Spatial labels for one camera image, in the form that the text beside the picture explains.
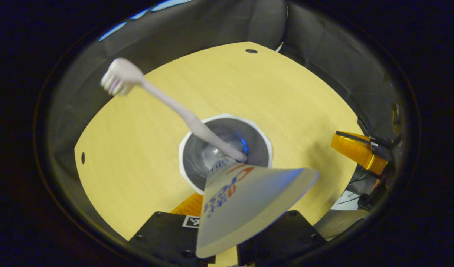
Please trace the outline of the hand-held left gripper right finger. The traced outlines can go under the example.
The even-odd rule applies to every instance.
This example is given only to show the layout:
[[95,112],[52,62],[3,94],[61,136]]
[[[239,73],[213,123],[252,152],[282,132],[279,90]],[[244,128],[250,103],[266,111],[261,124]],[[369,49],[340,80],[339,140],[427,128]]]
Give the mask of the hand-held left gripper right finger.
[[237,266],[284,266],[326,244],[300,211],[287,211],[274,223],[236,247]]

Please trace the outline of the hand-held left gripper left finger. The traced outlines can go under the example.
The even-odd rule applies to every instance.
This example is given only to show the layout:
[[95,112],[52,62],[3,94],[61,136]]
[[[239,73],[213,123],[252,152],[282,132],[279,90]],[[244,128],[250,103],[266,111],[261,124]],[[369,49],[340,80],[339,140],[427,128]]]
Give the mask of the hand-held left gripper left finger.
[[199,258],[196,243],[203,196],[194,193],[171,212],[156,211],[128,241],[144,256],[172,266],[208,266],[216,257]]

